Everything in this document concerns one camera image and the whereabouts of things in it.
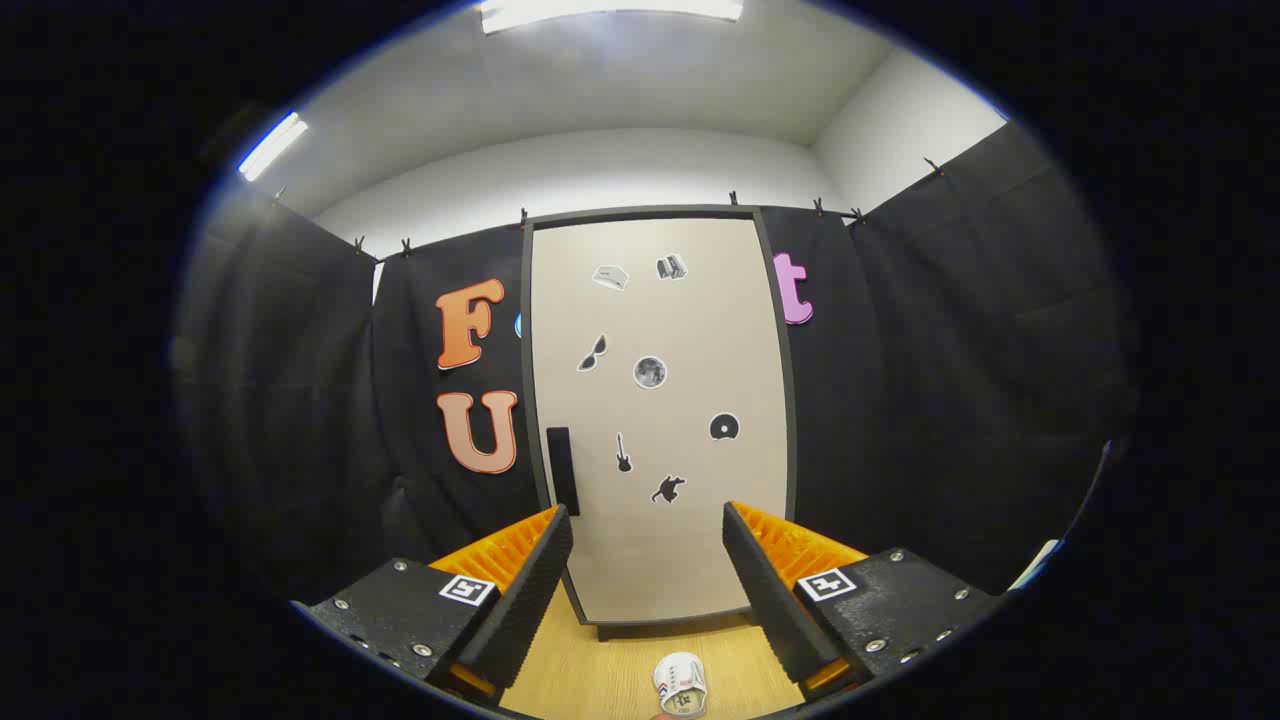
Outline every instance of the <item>ceiling light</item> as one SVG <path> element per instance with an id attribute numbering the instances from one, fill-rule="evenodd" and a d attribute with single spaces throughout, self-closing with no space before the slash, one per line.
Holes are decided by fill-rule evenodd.
<path id="1" fill-rule="evenodd" d="M 262 174 L 262 170 L 306 129 L 307 124 L 298 119 L 298 114 L 289 113 L 289 117 L 280 120 L 280 124 L 275 126 L 241 163 L 239 172 L 244 174 L 244 179 L 250 182 L 257 179 L 257 176 Z"/>
<path id="2" fill-rule="evenodd" d="M 723 20 L 742 15 L 742 0 L 486 0 L 479 4 L 485 35 L 549 18 L 618 10 L 684 13 Z"/>

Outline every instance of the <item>door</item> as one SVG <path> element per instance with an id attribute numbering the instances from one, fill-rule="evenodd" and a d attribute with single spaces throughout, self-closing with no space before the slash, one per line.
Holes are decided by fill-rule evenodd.
<path id="1" fill-rule="evenodd" d="M 535 225 L 524 322 L 538 434 L 556 502 L 547 430 L 567 428 L 568 574 L 589 623 L 748 606 L 721 542 L 723 503 L 777 515 L 787 503 L 765 261 L 750 218 Z"/>

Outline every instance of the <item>black door handle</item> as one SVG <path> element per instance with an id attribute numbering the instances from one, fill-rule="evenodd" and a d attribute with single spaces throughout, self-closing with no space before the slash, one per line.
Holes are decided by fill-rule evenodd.
<path id="1" fill-rule="evenodd" d="M 577 482 L 573 479 L 573 455 L 568 446 L 568 428 L 547 428 L 547 451 L 552 459 L 552 483 L 556 501 L 564 503 L 570 516 L 577 511 Z"/>

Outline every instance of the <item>white ceiling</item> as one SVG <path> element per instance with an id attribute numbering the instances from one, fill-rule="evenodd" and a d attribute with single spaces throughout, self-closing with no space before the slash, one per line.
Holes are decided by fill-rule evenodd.
<path id="1" fill-rule="evenodd" d="M 298 113 L 302 137 L 256 181 L 307 217 L 479 147 L 608 128 L 812 145 L 883 60 L 879 35 L 796 0 L 736 23 L 659 13 L 559 18 L 489 37 L 475 9 L 387 44 Z"/>

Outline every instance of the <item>wooden table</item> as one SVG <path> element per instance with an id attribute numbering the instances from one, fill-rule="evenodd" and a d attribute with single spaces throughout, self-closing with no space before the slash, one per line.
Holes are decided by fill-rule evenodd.
<path id="1" fill-rule="evenodd" d="M 599 642 L 594 626 L 579 625 L 563 584 L 557 587 L 502 707 L 545 720 L 650 720 L 660 712 L 653 670 L 677 651 L 692 652 L 707 670 L 707 720 L 758 717 L 804 702 L 764 632 L 741 616 L 618 628 L 611 638 Z"/>

